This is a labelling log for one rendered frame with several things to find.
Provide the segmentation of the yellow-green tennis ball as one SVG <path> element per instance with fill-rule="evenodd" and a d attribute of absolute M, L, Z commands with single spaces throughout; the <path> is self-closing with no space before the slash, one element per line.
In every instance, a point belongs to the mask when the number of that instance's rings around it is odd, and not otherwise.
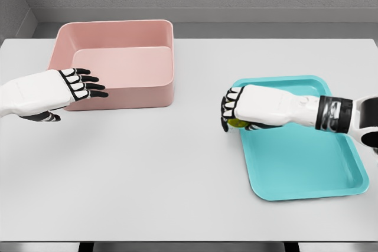
<path fill-rule="evenodd" d="M 249 122 L 245 122 L 240 119 L 229 119 L 227 122 L 234 128 L 245 128 L 249 125 Z"/>

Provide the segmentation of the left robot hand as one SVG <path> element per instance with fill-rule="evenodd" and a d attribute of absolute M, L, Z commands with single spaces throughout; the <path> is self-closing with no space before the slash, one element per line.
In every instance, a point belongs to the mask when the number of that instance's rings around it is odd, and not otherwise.
<path fill-rule="evenodd" d="M 107 98 L 105 86 L 85 68 L 47 70 L 16 80 L 19 96 L 14 96 L 15 114 L 33 122 L 59 122 L 53 111 L 74 102 Z"/>

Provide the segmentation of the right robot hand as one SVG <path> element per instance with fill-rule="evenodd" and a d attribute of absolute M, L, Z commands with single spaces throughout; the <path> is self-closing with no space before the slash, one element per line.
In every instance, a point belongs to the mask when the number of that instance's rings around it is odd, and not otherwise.
<path fill-rule="evenodd" d="M 281 127 L 288 123 L 285 107 L 288 93 L 282 90 L 248 84 L 232 87 L 221 100 L 221 125 L 225 132 L 238 123 L 246 130 Z"/>

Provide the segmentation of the blue tray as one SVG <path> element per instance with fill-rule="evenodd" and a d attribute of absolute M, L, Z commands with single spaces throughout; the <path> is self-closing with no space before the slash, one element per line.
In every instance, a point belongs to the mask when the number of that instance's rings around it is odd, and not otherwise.
<path fill-rule="evenodd" d="M 253 192 L 267 201 L 363 194 L 369 177 L 353 140 L 297 124 L 240 130 Z"/>

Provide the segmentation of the pink basket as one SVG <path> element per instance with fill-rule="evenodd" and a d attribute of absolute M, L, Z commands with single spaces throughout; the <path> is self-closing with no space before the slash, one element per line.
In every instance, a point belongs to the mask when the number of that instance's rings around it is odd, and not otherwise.
<path fill-rule="evenodd" d="M 166 107 L 174 100 L 174 32 L 164 19 L 71 22 L 57 34 L 49 69 L 85 68 L 107 98 L 67 111 Z"/>

